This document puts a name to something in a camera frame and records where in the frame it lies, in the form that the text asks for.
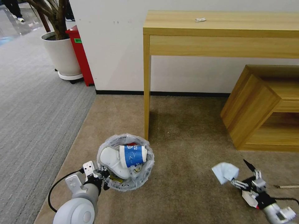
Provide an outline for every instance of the black baseboard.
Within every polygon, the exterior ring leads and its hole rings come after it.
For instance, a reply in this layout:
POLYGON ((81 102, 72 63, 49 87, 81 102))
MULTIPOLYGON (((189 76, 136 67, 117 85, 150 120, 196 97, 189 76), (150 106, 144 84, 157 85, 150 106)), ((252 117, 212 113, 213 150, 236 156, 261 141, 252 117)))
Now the black baseboard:
MULTIPOLYGON (((143 91, 96 90, 99 95, 143 95, 143 91)), ((195 97, 229 97, 230 93, 201 93, 201 92, 160 92, 151 91, 151 96, 195 96, 195 97)))

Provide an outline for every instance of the black cable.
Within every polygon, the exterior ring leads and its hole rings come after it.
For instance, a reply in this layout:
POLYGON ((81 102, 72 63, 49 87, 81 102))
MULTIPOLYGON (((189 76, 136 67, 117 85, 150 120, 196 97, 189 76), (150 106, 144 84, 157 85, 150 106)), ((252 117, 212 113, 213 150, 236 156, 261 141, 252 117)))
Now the black cable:
POLYGON ((74 174, 74 173, 77 173, 77 172, 81 172, 81 173, 82 173, 82 171, 83 171, 83 173, 84 173, 84 170, 81 168, 80 170, 71 172, 71 173, 65 175, 64 177, 62 177, 61 179, 59 179, 59 180, 52 186, 51 190, 49 191, 49 195, 48 195, 48 204, 49 204, 49 207, 50 207, 54 212, 57 212, 57 210, 56 210, 55 208, 53 208, 53 206, 51 205, 51 200, 50 200, 51 193, 52 193, 52 190, 54 189, 54 187, 55 187, 60 181, 62 181, 64 178, 66 178, 66 177, 68 177, 68 176, 70 176, 70 175, 72 175, 72 174, 74 174))
POLYGON ((299 205, 299 201, 295 198, 273 198, 273 199, 275 199, 275 200, 293 200, 293 201, 296 201, 297 204, 299 205))

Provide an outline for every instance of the white plant pot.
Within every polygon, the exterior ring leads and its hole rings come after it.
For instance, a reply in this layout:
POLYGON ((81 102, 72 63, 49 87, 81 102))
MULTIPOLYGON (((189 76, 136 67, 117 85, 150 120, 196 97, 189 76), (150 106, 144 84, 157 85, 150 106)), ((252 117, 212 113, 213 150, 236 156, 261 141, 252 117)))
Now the white plant pot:
POLYGON ((53 35, 55 35, 54 32, 49 32, 42 35, 41 38, 54 67, 58 70, 59 77, 65 80, 82 78, 71 40, 46 40, 53 35))

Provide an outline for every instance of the paper cup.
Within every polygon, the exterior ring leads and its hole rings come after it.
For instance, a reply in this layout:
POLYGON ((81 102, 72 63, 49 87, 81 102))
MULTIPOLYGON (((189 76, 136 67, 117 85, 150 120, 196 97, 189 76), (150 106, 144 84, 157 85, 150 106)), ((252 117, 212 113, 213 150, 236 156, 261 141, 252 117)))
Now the paper cup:
POLYGON ((138 166, 146 162, 147 150, 144 146, 119 146, 119 155, 122 166, 131 167, 138 166))

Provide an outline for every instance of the green label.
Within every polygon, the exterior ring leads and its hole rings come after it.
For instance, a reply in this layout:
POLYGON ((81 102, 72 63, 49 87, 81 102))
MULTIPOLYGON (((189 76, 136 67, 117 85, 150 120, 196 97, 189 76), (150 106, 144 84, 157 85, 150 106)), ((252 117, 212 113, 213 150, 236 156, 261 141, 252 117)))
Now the green label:
POLYGON ((80 38, 74 38, 74 41, 76 44, 82 44, 82 41, 80 38))

